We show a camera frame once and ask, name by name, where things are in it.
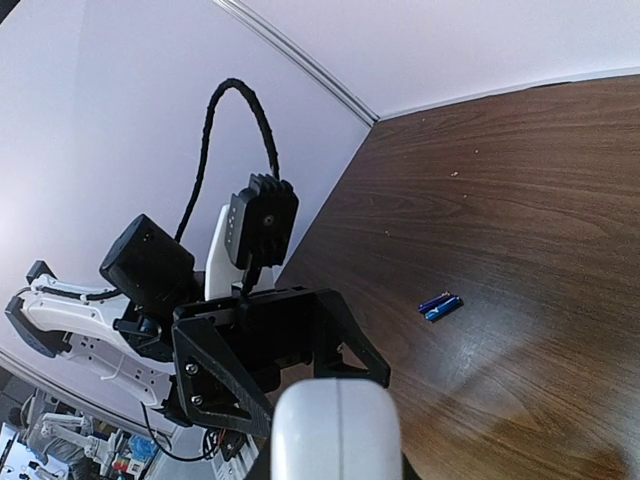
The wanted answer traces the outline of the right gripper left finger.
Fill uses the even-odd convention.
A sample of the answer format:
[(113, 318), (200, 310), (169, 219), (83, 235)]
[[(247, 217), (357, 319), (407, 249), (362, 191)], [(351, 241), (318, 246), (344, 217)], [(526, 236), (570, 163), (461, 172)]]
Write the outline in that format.
[(271, 441), (266, 440), (248, 472), (248, 480), (271, 479)]

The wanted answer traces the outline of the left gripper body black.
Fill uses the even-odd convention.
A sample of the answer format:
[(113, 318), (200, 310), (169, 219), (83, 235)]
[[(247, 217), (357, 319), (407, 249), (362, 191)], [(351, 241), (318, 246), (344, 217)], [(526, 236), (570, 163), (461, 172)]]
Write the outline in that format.
[(284, 369), (313, 360), (315, 293), (294, 287), (186, 305), (175, 312), (174, 324), (184, 319), (212, 322), (266, 394), (280, 386)]

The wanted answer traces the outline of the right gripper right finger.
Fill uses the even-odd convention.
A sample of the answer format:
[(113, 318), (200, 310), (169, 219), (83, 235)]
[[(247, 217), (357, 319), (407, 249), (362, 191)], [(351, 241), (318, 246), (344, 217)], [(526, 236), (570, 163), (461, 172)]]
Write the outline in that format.
[(421, 476), (417, 473), (405, 453), (402, 454), (402, 479), (422, 480)]

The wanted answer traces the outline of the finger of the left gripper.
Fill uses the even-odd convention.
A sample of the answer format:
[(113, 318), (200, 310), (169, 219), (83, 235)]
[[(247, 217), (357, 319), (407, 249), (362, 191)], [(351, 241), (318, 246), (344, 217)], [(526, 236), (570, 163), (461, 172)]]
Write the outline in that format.
[(269, 436), (273, 407), (212, 322), (172, 327), (177, 392), (189, 421), (249, 436)]
[(365, 379), (388, 388), (391, 367), (361, 330), (343, 296), (330, 289), (315, 295), (313, 377)]

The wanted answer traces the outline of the white remote control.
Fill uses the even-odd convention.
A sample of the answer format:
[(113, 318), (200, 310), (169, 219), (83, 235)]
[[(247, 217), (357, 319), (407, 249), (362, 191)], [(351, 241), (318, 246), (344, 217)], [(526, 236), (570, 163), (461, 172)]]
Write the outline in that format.
[(276, 403), (270, 474), (279, 480), (403, 477), (396, 404), (383, 387), (361, 379), (309, 379)]

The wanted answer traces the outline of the purple AAA battery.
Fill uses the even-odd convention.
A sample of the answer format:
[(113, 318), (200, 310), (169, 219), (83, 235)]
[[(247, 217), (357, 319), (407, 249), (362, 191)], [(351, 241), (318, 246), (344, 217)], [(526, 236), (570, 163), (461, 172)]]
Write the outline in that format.
[(433, 308), (436, 308), (440, 304), (448, 301), (451, 298), (451, 296), (452, 296), (452, 294), (449, 291), (444, 291), (444, 292), (440, 293), (439, 295), (435, 296), (434, 298), (431, 298), (431, 299), (421, 303), (420, 306), (418, 307), (418, 312), (420, 314), (424, 315), (428, 311), (432, 310)]

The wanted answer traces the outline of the blue AAA battery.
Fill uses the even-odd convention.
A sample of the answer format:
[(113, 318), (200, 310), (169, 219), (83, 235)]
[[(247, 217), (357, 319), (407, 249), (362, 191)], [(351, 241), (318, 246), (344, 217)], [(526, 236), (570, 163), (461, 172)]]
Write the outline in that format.
[(463, 305), (459, 296), (452, 296), (440, 305), (428, 310), (424, 316), (429, 322), (436, 322)]

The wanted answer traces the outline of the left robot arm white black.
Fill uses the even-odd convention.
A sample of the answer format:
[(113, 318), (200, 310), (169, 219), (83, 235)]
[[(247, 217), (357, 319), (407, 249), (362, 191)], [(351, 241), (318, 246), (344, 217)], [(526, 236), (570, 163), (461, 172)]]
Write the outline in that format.
[(178, 425), (265, 437), (284, 369), (381, 386), (391, 374), (338, 292), (275, 287), (292, 222), (225, 206), (196, 271), (191, 254), (139, 216), (101, 265), (109, 289), (63, 283), (38, 261), (5, 314), (36, 352), (86, 366)]

